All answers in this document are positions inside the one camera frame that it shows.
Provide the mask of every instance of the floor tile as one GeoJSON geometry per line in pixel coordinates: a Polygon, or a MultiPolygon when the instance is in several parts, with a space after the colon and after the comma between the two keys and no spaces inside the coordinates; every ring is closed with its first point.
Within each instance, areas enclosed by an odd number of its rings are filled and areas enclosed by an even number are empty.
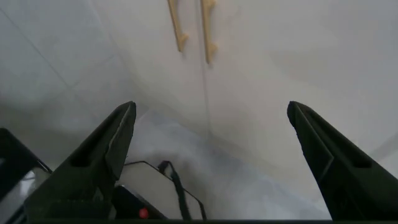
{"type": "Polygon", "coordinates": [[[34,154],[54,169],[99,125],[71,91],[49,101],[25,124],[19,138],[34,154]]]}
{"type": "Polygon", "coordinates": [[[90,70],[73,89],[100,121],[120,104],[134,101],[130,73],[117,56],[90,70]]]}
{"type": "Polygon", "coordinates": [[[0,1],[0,8],[69,85],[113,54],[86,0],[0,1]]]}
{"type": "Polygon", "coordinates": [[[66,86],[1,11],[0,30],[0,115],[32,113],[66,86]]]}

